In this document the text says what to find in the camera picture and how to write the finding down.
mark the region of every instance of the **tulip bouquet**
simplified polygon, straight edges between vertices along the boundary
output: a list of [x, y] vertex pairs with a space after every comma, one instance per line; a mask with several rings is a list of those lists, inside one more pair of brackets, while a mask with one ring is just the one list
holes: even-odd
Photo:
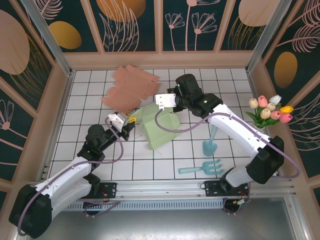
[[280, 101], [281, 97], [279, 95], [270, 98], [269, 103], [265, 96], [260, 96], [258, 100], [251, 98], [249, 105], [250, 108], [255, 109], [255, 114], [249, 111], [245, 113], [253, 119], [254, 125], [259, 129], [273, 126], [279, 122], [286, 124], [293, 118], [290, 113], [294, 108], [292, 106], [281, 107]]

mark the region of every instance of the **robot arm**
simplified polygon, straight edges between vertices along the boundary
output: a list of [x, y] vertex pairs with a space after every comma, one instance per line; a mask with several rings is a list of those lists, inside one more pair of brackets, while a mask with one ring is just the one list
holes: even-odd
[[209, 117], [207, 121], [235, 139], [253, 158], [248, 165], [227, 171], [220, 179], [221, 189], [228, 193], [232, 188], [253, 181], [265, 184], [284, 163], [284, 157], [264, 143], [262, 139], [281, 151], [284, 150], [283, 140], [278, 136], [270, 138], [249, 126], [213, 93], [203, 94], [192, 74], [178, 77], [176, 83], [177, 86], [169, 88], [167, 94], [155, 96], [160, 109], [173, 107], [174, 112], [188, 109], [193, 115], [202, 119], [212, 113], [222, 113]]
[[[108, 117], [113, 131], [128, 141], [135, 122], [127, 123], [127, 117], [121, 113], [110, 114]], [[104, 130], [99, 124], [92, 125], [88, 129], [82, 149], [68, 166], [44, 182], [33, 187], [25, 185], [20, 189], [9, 221], [18, 226], [26, 205], [38, 194], [27, 209], [21, 225], [22, 231], [32, 238], [38, 238], [68, 205], [88, 194], [96, 195], [100, 179], [92, 174], [92, 171], [105, 159], [103, 151], [116, 140], [117, 137], [110, 129]]]

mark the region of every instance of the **pink circle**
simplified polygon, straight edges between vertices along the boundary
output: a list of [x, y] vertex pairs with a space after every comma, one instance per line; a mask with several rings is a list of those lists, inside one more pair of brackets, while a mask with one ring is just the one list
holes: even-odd
[[2, 125], [2, 129], [3, 130], [8, 130], [10, 128], [10, 122], [6, 121], [3, 125]]
[[200, 30], [199, 28], [196, 28], [196, 29], [194, 30], [194, 33], [195, 33], [195, 34], [201, 34], [201, 30]]
[[197, 0], [186, 0], [186, 3], [187, 3], [190, 7], [197, 6]]

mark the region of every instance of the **tulip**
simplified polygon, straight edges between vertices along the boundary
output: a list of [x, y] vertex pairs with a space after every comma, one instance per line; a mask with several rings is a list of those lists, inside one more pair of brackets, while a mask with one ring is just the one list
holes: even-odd
[[265, 108], [268, 105], [268, 101], [266, 97], [262, 95], [258, 98], [258, 103], [259, 103], [259, 106], [262, 108]]
[[278, 120], [282, 116], [282, 112], [280, 111], [272, 111], [270, 118], [273, 120]]
[[286, 124], [286, 123], [290, 122], [292, 118], [293, 117], [291, 116], [290, 113], [284, 113], [280, 116], [279, 120], [281, 123]]
[[262, 119], [268, 119], [268, 118], [270, 118], [270, 115], [271, 115], [271, 111], [267, 108], [263, 109], [260, 113], [260, 117]]
[[281, 97], [279, 95], [275, 95], [269, 100], [269, 102], [273, 103], [274, 105], [277, 105], [278, 103], [280, 103], [280, 101], [281, 101]]
[[283, 114], [289, 114], [294, 110], [294, 108], [292, 106], [284, 106], [282, 108], [280, 108], [280, 112], [282, 112]]
[[257, 101], [257, 99], [251, 98], [251, 99], [249, 100], [249, 105], [250, 105], [250, 108], [256, 109], [256, 108], [258, 107], [258, 101]]
[[268, 105], [265, 107], [266, 109], [269, 109], [270, 111], [273, 111], [276, 109], [276, 105], [272, 102], [269, 102]]

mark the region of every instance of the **pink tulip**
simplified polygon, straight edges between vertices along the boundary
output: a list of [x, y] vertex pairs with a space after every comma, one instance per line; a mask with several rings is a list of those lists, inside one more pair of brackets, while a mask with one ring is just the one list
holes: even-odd
[[265, 108], [267, 105], [268, 105], [268, 100], [266, 99], [266, 97], [265, 96], [260, 96], [259, 98], [258, 98], [258, 103], [259, 103], [259, 106], [261, 107], [261, 108]]
[[282, 112], [280, 111], [272, 111], [271, 112], [271, 118], [274, 120], [278, 120], [282, 116]]
[[283, 113], [280, 117], [280, 122], [283, 124], [286, 124], [288, 122], [290, 122], [292, 119], [292, 116], [290, 113]]

